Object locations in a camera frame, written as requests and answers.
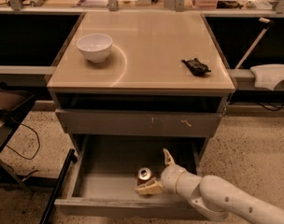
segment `white bowl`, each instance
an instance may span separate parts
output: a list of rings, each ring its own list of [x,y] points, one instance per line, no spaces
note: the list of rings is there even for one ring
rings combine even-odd
[[[100,63],[110,54],[112,44],[113,40],[109,35],[90,34],[80,38],[77,47],[87,60]]]

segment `small scratch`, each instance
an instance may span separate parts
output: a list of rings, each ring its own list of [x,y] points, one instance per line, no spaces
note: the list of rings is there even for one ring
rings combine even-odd
[[[153,122],[154,122],[154,117],[151,117],[151,124],[150,124],[150,128],[152,128],[152,124],[153,124]]]
[[[182,119],[181,122],[187,124],[189,127],[192,126],[192,125],[191,125],[187,120],[185,120],[185,119]]]

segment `countertop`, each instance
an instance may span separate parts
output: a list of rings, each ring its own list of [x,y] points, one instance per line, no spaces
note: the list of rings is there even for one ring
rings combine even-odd
[[[113,39],[112,52],[102,63],[87,61],[77,49],[77,41],[92,33]],[[193,58],[211,73],[193,76],[181,62]],[[100,10],[86,13],[48,88],[232,92],[234,84],[200,12]]]

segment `black cable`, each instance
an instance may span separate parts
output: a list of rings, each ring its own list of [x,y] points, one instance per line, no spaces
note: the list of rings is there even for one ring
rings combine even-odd
[[[269,108],[269,107],[267,107],[266,105],[263,105],[263,104],[261,104],[261,103],[256,103],[257,105],[260,105],[261,107],[263,107],[263,108],[265,108],[265,109],[267,109],[267,110],[269,110],[269,111],[279,111],[280,109],[282,109],[282,108],[284,108],[284,104],[281,104],[281,105],[272,105],[272,104],[270,104],[270,103],[268,103],[267,105],[269,105],[269,106],[272,106],[273,108]]]
[[[7,167],[11,169],[11,172],[14,172],[14,168],[7,164]]]
[[[13,152],[15,152],[15,153],[16,153],[17,155],[19,155],[20,157],[22,157],[22,158],[24,158],[24,159],[26,159],[26,160],[28,160],[28,161],[31,161],[31,160],[36,156],[36,154],[38,153],[38,151],[39,151],[39,149],[40,149],[40,139],[39,139],[39,135],[38,135],[38,133],[37,133],[33,128],[31,128],[31,127],[29,127],[29,126],[27,126],[27,125],[25,125],[25,124],[19,123],[18,121],[14,120],[14,118],[11,118],[11,120],[14,121],[14,122],[17,123],[17,124],[20,124],[20,125],[23,126],[23,127],[28,128],[29,130],[31,130],[31,131],[33,131],[33,132],[35,133],[36,138],[37,138],[38,148],[37,148],[35,154],[34,154],[31,158],[27,158],[27,157],[23,156],[22,154],[20,154],[20,153],[19,153],[18,151],[16,151],[15,149],[13,149],[12,147],[10,147],[10,146],[6,146],[6,147],[8,147],[10,150],[12,150]]]
[[[21,182],[27,181],[27,180],[29,179],[29,177],[30,177],[33,173],[35,173],[35,172],[39,172],[39,170],[38,170],[38,169],[35,169],[34,171],[30,172],[26,177],[24,177],[24,178],[22,179]]]
[[[0,6],[2,6],[2,5],[7,5],[7,6],[9,6],[9,3],[8,3],[8,2],[5,2],[5,3],[0,4]]]

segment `black object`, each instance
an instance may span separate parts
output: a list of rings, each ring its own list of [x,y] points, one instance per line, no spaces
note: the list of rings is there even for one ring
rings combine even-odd
[[[243,5],[240,5],[235,0],[219,0],[217,3],[217,8],[242,8]]]
[[[75,150],[70,148],[69,151],[68,151],[67,157],[65,159],[64,166],[63,166],[63,168],[62,168],[62,170],[59,174],[59,177],[57,179],[56,186],[53,189],[52,194],[50,195],[49,202],[48,202],[47,207],[46,207],[46,209],[43,213],[43,216],[40,220],[40,224],[50,223],[49,219],[50,219],[52,209],[54,207],[55,199],[56,199],[56,197],[57,197],[57,195],[58,195],[58,193],[61,189],[61,186],[64,182],[64,179],[66,177],[69,165],[70,165],[71,161],[77,162],[77,160],[78,160],[74,153],[75,153]]]
[[[197,77],[201,77],[206,74],[206,72],[210,72],[208,66],[206,64],[200,63],[200,61],[195,58],[193,60],[181,60],[188,69],[192,72],[193,75]]]
[[[0,65],[51,66],[79,17],[80,14],[0,14]]]
[[[11,122],[20,117],[22,110],[35,102],[35,95],[28,91],[6,91],[0,84],[0,120]]]
[[[276,25],[269,29],[258,46],[243,62],[244,69],[267,63],[284,63],[284,18],[267,17]],[[268,25],[255,17],[206,17],[221,53],[230,68],[235,69],[262,29]]]

